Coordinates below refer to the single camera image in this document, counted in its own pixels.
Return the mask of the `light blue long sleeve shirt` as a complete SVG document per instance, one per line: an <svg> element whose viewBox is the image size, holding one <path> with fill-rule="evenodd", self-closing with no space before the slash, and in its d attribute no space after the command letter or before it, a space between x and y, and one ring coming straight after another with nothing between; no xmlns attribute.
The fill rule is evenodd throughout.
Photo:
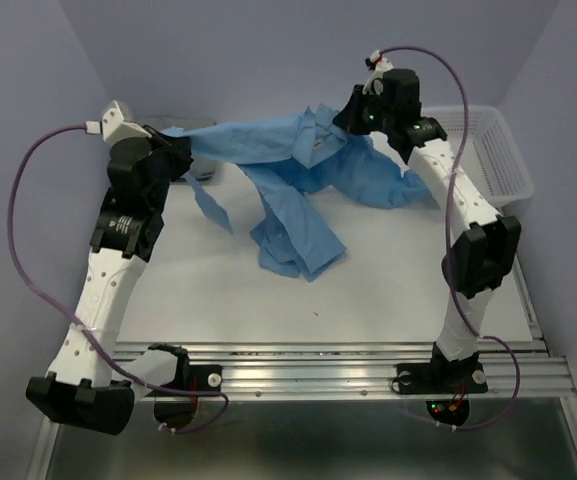
<svg viewBox="0 0 577 480"><path fill-rule="evenodd" d="M217 162L237 166L256 188L265 217L250 232L258 264L278 275L315 280L342 258L345 245L308 198L328 187L366 207L405 207L429 196L411 170L375 149L368 136L333 124L336 110L319 105L282 117L227 122L164 134L201 141Z"/></svg>

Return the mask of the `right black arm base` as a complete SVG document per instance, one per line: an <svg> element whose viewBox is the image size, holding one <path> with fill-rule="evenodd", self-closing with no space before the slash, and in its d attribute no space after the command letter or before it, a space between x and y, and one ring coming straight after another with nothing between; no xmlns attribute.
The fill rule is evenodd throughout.
<svg viewBox="0 0 577 480"><path fill-rule="evenodd" d="M400 363L395 366L396 375L391 380L393 392L404 396L451 395L465 388L466 394L484 394L488 384L483 367L477 363L474 367L447 369L440 371L429 363Z"/></svg>

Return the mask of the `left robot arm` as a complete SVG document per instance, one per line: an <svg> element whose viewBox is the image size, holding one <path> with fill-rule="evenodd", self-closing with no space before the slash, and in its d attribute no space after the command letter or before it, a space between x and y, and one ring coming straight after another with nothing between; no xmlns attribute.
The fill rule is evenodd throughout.
<svg viewBox="0 0 577 480"><path fill-rule="evenodd" d="M51 421L109 435L126 427L136 383L113 379L109 355L163 229L169 187L192 162L187 138L152 133L111 146L77 319L46 374L26 387L27 399Z"/></svg>

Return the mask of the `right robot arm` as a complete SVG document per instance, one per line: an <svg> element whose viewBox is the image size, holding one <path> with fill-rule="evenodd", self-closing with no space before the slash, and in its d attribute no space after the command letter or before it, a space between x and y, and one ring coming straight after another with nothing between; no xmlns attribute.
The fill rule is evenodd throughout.
<svg viewBox="0 0 577 480"><path fill-rule="evenodd" d="M519 220L502 215L483 197L461 169L443 127L423 116L414 71L374 72L364 85L354 87L333 122L353 135L384 134L445 214L442 273L449 287L445 319L428 362L397 365L395 392L486 392L478 350L481 325L494 291L512 270Z"/></svg>

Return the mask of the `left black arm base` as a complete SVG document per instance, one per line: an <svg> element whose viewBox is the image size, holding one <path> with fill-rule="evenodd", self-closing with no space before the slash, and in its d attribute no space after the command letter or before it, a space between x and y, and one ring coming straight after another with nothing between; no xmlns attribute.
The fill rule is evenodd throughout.
<svg viewBox="0 0 577 480"><path fill-rule="evenodd" d="M218 364L190 364L183 373L164 384L165 388L187 392L220 392L223 377L223 367Z"/></svg>

